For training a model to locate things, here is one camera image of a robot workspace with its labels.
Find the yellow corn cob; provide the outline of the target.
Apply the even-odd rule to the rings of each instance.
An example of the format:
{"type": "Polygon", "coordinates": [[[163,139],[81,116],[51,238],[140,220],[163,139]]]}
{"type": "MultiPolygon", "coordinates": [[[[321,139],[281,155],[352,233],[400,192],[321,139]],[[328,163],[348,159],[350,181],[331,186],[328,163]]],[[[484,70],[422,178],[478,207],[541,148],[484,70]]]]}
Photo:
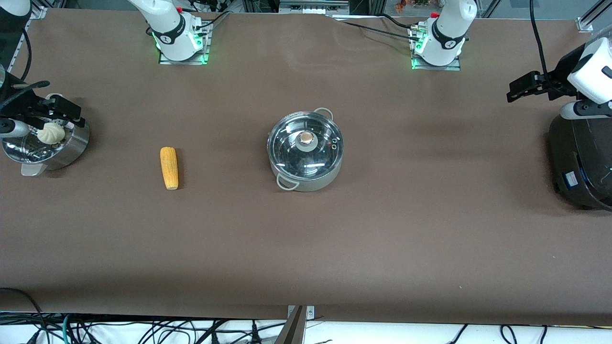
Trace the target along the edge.
{"type": "Polygon", "coordinates": [[[160,149],[160,166],[166,189],[177,190],[179,187],[179,173],[175,148],[162,147],[160,149]]]}

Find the steel steamer pot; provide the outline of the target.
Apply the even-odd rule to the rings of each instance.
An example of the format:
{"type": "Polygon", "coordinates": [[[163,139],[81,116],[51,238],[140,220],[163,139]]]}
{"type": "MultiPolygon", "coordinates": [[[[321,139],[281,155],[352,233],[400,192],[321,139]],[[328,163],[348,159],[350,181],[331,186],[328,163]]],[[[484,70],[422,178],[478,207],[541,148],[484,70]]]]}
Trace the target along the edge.
{"type": "MultiPolygon", "coordinates": [[[[50,93],[45,98],[50,99],[51,95],[63,96],[50,93]]],[[[87,124],[84,128],[64,127],[66,136],[63,141],[54,145],[43,144],[37,139],[36,133],[43,129],[45,123],[50,122],[48,112],[42,113],[41,116],[34,114],[20,120],[31,127],[27,136],[0,140],[0,148],[7,157],[21,165],[21,175],[31,178],[38,177],[45,171],[59,170],[70,165],[85,152],[90,139],[90,127],[87,124]]]]}

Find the white steamed bun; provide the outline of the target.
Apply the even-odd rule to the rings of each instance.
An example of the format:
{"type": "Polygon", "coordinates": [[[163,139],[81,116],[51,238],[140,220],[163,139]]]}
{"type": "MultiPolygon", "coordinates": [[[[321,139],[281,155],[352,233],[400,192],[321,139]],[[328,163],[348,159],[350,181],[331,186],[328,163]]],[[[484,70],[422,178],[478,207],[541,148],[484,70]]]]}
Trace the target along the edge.
{"type": "Polygon", "coordinates": [[[36,133],[37,139],[46,145],[54,145],[63,141],[66,136],[64,127],[55,122],[47,122],[44,124],[42,130],[38,130],[36,133]]]}

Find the black rice cooker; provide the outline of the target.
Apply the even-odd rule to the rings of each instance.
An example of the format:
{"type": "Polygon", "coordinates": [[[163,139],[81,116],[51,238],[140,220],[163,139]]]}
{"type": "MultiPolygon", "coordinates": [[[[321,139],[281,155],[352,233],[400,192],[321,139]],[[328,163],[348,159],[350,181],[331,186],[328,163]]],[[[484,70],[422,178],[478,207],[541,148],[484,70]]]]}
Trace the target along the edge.
{"type": "Polygon", "coordinates": [[[612,213],[612,119],[564,119],[549,126],[555,191],[584,210],[612,213]]]}

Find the brown table cover sheet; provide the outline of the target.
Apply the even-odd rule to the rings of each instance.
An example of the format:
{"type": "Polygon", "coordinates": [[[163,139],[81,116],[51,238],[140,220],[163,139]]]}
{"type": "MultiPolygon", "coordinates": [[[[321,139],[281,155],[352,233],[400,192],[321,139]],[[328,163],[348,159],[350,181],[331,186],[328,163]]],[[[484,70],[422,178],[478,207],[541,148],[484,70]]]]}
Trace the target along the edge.
{"type": "Polygon", "coordinates": [[[538,69],[528,21],[473,22],[454,72],[322,15],[230,14],[200,66],[160,65],[146,27],[32,22],[28,81],[92,134],[39,178],[0,152],[0,287],[47,312],[612,324],[612,214],[549,179],[567,100],[506,101],[538,69]]]}

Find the grey box behind table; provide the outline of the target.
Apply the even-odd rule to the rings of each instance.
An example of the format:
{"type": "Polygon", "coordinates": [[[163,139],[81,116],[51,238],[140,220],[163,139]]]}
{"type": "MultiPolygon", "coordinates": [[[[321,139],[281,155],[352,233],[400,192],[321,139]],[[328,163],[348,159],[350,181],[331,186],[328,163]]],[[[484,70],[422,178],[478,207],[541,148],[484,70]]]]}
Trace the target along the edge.
{"type": "Polygon", "coordinates": [[[278,0],[278,13],[349,15],[349,0],[278,0]]]}

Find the aluminium frame profile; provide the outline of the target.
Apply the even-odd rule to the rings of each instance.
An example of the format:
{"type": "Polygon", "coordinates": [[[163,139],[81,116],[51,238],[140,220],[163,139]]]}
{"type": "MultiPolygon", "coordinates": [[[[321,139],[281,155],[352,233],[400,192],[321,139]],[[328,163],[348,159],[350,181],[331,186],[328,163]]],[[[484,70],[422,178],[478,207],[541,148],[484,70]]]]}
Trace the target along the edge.
{"type": "MultiPolygon", "coordinates": [[[[33,21],[37,21],[37,20],[43,20],[44,17],[46,16],[47,13],[47,7],[44,6],[44,3],[39,2],[38,0],[33,0],[32,2],[32,13],[31,16],[29,18],[29,20],[26,23],[26,26],[24,27],[24,30],[27,31],[29,29],[29,27],[31,26],[33,21]]],[[[21,50],[25,50],[25,35],[24,33],[22,33],[18,45],[15,48],[15,51],[11,57],[11,61],[9,63],[9,65],[6,67],[8,72],[13,72],[14,70],[14,65],[17,61],[17,57],[19,55],[19,52],[21,50]]]]}
{"type": "Polygon", "coordinates": [[[596,0],[596,2],[581,16],[576,19],[579,32],[592,32],[593,24],[604,18],[606,13],[612,11],[612,0],[596,0]]]}

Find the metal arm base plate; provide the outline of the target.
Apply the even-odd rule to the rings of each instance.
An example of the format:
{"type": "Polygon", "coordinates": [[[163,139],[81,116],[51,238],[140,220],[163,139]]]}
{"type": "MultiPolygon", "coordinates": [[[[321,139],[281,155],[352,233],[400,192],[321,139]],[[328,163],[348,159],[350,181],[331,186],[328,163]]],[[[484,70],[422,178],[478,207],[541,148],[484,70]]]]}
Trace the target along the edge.
{"type": "Polygon", "coordinates": [[[427,27],[411,26],[407,33],[410,43],[411,68],[413,70],[459,71],[459,55],[465,38],[459,41],[438,41],[427,27]]]}
{"type": "Polygon", "coordinates": [[[207,65],[210,46],[212,44],[212,29],[214,26],[204,29],[197,29],[195,32],[188,33],[187,42],[184,43],[183,50],[193,52],[193,55],[182,60],[172,60],[167,57],[161,50],[160,45],[156,43],[159,50],[160,65],[207,65]]]}

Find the metal table edge bracket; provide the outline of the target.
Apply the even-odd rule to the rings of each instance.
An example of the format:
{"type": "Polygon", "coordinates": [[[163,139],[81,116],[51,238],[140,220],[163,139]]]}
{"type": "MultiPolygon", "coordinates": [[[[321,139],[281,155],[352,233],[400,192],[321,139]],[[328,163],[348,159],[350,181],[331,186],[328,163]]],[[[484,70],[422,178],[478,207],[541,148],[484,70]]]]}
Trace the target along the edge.
{"type": "Polygon", "coordinates": [[[289,329],[285,344],[304,344],[306,325],[315,318],[314,306],[295,306],[289,316],[289,329]]]}

